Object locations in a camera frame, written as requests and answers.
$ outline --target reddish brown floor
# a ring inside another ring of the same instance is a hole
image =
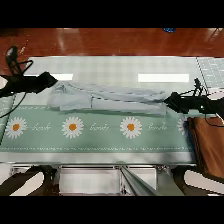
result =
[[[223,28],[20,28],[0,30],[0,74],[5,52],[19,48],[19,61],[52,55],[172,55],[224,57]]]

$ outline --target daisy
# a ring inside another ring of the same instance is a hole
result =
[[[182,117],[178,120],[177,128],[182,135],[187,135],[187,132],[184,127],[184,122],[187,121],[187,117]]]
[[[123,132],[123,135],[126,135],[126,138],[135,138],[141,134],[142,125],[140,121],[134,117],[126,117],[123,119],[120,125],[120,131]]]
[[[70,137],[75,138],[76,136],[79,136],[82,134],[83,130],[83,122],[78,117],[69,117],[66,119],[65,122],[63,122],[62,125],[62,131],[64,132],[63,135],[66,136],[66,138]]]
[[[6,135],[8,135],[8,138],[13,139],[23,134],[23,131],[26,129],[27,125],[25,119],[14,117],[14,119],[8,122],[5,131],[7,132]]]

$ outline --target yellow flower center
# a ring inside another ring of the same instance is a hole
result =
[[[70,124],[70,125],[69,125],[69,129],[70,129],[71,131],[74,131],[74,130],[76,129],[76,124]]]
[[[19,124],[14,124],[13,127],[12,127],[13,131],[18,131],[19,128],[20,128]]]
[[[128,130],[129,131],[134,131],[135,126],[133,124],[128,124]]]

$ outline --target blue object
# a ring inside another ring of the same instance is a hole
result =
[[[176,28],[163,28],[164,31],[168,32],[168,33],[173,33],[176,31]]]

